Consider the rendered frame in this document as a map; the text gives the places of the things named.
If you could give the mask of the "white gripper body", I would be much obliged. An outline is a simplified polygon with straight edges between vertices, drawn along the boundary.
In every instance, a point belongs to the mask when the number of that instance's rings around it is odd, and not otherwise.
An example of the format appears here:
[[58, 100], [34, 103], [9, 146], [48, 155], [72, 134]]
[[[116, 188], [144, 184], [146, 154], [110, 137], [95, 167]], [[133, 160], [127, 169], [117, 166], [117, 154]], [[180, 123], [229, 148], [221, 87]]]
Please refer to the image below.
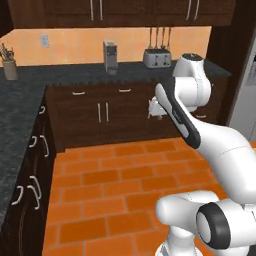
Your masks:
[[159, 105], [156, 97], [153, 97], [149, 101], [148, 107], [148, 117], [156, 117], [158, 120], [161, 120], [164, 115], [164, 109]]

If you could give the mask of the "grey coffee machine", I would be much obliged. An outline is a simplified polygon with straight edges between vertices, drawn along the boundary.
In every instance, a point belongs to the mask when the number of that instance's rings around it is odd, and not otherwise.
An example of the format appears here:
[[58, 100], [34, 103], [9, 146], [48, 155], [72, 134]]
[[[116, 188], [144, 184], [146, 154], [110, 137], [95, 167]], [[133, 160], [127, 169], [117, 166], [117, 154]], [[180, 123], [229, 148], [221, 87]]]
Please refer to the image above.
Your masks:
[[115, 75], [118, 71], [117, 45], [113, 41], [103, 41], [103, 57], [105, 70], [109, 75]]

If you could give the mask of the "silver toaster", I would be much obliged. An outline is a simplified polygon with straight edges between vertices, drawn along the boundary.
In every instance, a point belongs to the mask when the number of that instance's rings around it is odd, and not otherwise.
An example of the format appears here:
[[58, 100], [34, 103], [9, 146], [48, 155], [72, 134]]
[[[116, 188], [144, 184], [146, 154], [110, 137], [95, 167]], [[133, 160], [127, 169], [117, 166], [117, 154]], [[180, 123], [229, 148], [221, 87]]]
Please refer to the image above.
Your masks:
[[169, 68], [171, 66], [171, 53], [167, 49], [146, 49], [143, 63], [147, 68]]

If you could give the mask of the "grey fridge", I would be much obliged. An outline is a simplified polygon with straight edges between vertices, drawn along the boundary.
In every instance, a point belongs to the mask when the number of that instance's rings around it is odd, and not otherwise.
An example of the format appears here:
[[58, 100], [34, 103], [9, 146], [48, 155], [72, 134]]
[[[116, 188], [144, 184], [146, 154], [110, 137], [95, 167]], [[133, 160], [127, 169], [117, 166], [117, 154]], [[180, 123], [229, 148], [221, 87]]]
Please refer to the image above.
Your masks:
[[256, 50], [246, 64], [229, 126], [256, 142]]

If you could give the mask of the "dark wood tall panel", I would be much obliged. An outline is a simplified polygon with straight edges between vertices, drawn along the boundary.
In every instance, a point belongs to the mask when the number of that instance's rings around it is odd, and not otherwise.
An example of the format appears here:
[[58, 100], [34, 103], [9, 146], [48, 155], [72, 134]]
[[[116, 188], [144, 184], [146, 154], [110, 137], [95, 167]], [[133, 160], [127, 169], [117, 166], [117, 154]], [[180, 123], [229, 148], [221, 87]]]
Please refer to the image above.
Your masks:
[[218, 117], [221, 125], [231, 118], [255, 30], [256, 0], [236, 0], [231, 25], [212, 28], [206, 58], [232, 74]]

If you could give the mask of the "dark wood side base cupboards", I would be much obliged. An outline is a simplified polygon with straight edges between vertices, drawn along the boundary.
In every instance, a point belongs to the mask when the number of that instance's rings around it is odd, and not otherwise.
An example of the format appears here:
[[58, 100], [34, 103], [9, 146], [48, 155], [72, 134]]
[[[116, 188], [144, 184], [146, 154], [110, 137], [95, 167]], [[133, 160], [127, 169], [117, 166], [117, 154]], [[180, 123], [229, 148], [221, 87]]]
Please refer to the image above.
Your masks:
[[45, 90], [0, 231], [0, 256], [42, 256], [56, 146]]

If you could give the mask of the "beige utensil pot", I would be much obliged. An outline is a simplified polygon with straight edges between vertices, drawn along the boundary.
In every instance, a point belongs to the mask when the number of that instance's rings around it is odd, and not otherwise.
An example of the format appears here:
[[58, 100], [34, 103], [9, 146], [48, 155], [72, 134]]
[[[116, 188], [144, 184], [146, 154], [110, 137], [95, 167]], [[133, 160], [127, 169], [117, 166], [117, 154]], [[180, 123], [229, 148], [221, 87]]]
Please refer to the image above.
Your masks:
[[18, 79], [17, 66], [14, 60], [3, 61], [3, 69], [7, 80], [15, 81]]

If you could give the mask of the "dark wood wall cupboards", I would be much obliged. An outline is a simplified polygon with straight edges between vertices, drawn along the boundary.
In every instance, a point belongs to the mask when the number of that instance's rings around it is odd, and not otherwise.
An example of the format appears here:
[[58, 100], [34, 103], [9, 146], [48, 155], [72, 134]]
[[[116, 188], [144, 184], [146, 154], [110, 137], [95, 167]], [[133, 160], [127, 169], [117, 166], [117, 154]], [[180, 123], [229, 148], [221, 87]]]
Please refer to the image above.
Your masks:
[[236, 0], [7, 0], [13, 26], [32, 28], [228, 26]]

